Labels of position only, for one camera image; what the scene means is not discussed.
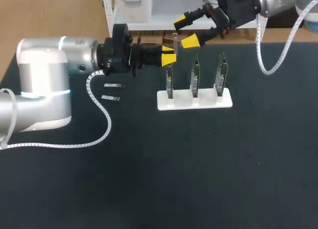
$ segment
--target white stand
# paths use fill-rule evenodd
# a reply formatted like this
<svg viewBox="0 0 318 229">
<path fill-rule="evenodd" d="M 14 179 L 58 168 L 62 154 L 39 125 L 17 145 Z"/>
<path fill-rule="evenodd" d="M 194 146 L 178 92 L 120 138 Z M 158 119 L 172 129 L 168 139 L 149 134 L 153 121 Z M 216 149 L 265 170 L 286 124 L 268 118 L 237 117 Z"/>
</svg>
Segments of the white stand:
<svg viewBox="0 0 318 229">
<path fill-rule="evenodd" d="M 168 99 L 167 91 L 159 91 L 157 101 L 159 111 L 230 108 L 233 106 L 229 89 L 224 88 L 223 96 L 219 97 L 215 85 L 214 88 L 199 89 L 198 98 L 193 98 L 191 88 L 174 90 L 173 99 Z"/>
</svg>

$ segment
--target black mat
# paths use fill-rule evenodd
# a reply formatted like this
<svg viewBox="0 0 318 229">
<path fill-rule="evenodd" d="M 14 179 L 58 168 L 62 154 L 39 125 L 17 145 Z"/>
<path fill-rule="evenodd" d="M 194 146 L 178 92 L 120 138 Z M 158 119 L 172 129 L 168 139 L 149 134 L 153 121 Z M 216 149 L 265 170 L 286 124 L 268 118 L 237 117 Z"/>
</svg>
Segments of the black mat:
<svg viewBox="0 0 318 229">
<path fill-rule="evenodd" d="M 263 47 L 271 67 L 283 45 Z M 0 152 L 3 229 L 316 229 L 318 227 L 318 45 L 293 44 L 282 68 L 263 75 L 254 45 L 180 51 L 175 89 L 188 88 L 196 52 L 201 87 L 211 87 L 219 54 L 230 70 L 231 109 L 159 112 L 165 70 L 144 68 L 93 81 L 113 128 L 87 149 Z M 70 78 L 72 122 L 15 134 L 11 143 L 94 141 L 105 119 Z M 105 82 L 126 85 L 123 92 Z M 1 87 L 19 93 L 15 61 Z"/>
</svg>

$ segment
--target cable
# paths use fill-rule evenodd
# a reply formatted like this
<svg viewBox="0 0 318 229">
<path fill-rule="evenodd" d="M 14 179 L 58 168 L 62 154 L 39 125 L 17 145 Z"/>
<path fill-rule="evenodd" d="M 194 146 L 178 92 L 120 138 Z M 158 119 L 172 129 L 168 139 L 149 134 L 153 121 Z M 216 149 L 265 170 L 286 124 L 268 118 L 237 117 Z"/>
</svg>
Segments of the cable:
<svg viewBox="0 0 318 229">
<path fill-rule="evenodd" d="M 258 14 L 256 16 L 256 20 L 257 20 L 257 34 L 256 34 L 256 51 L 257 51 L 257 59 L 258 59 L 258 63 L 259 66 L 262 70 L 262 72 L 265 75 L 272 75 L 274 72 L 276 72 L 278 70 L 278 68 L 281 66 L 281 64 L 283 63 L 283 61 L 286 58 L 286 55 L 288 53 L 288 50 L 290 48 L 290 45 L 293 42 L 293 39 L 296 35 L 297 30 L 299 29 L 299 26 L 301 25 L 301 23 L 303 22 L 303 20 L 305 19 L 306 15 L 312 10 L 312 8 L 314 8 L 316 5 L 318 4 L 318 0 L 313 0 L 312 2 L 309 3 L 309 5 L 303 10 L 303 12 L 299 15 L 289 37 L 287 40 L 287 43 L 284 47 L 284 50 L 282 52 L 282 55 L 280 56 L 278 62 L 276 63 L 276 65 L 271 69 L 271 70 L 266 70 L 263 60 L 262 60 L 262 55 L 261 55 L 261 50 L 260 50 L 260 42 L 261 42 L 261 16 L 260 14 Z"/>
<path fill-rule="evenodd" d="M 74 148 L 85 148 L 85 147 L 90 147 L 90 146 L 94 146 L 100 142 L 102 142 L 103 140 L 106 139 L 106 137 L 109 135 L 110 133 L 110 129 L 111 129 L 111 119 L 110 116 L 108 114 L 108 112 L 106 111 L 106 109 L 98 102 L 98 100 L 95 98 L 95 96 L 93 95 L 91 88 L 90 88 L 90 82 L 91 80 L 95 77 L 95 76 L 100 76 L 100 75 L 104 75 L 103 71 L 95 71 L 93 72 L 91 75 L 88 76 L 87 80 L 86 80 L 86 89 L 88 92 L 88 95 L 90 96 L 90 98 L 92 99 L 92 101 L 97 105 L 97 107 L 104 113 L 104 115 L 106 116 L 107 119 L 107 130 L 104 133 L 104 135 L 102 137 L 100 137 L 98 140 L 91 142 L 91 143 L 87 143 L 87 144 L 79 144 L 79 145 L 55 145 L 55 144 L 44 144 L 44 143 L 18 143 L 18 144 L 13 144 L 13 145 L 8 145 L 6 149 L 11 149 L 11 148 L 16 148 L 16 147 L 46 147 L 46 148 L 65 148 L 65 149 L 74 149 Z"/>
<path fill-rule="evenodd" d="M 219 6 L 218 4 L 211 3 L 211 2 L 209 2 L 208 0 L 203 0 L 203 3 L 204 3 L 204 4 L 207 4 L 209 7 L 212 7 L 212 5 Z"/>
<path fill-rule="evenodd" d="M 2 148 L 5 149 L 8 146 L 8 141 L 10 140 L 12 133 L 14 131 L 14 128 L 15 128 L 16 119 L 17 119 L 17 112 L 18 112 L 18 109 L 16 106 L 16 98 L 15 98 L 13 91 L 10 89 L 6 89 L 6 88 L 3 88 L 0 90 L 0 92 L 5 92 L 5 91 L 7 91 L 9 93 L 11 100 L 12 100 L 12 116 L 11 116 L 11 123 L 9 126 L 8 134 L 6 136 L 4 136 L 3 138 L 1 138 L 1 140 L 0 140 L 0 149 L 2 149 Z"/>
</svg>

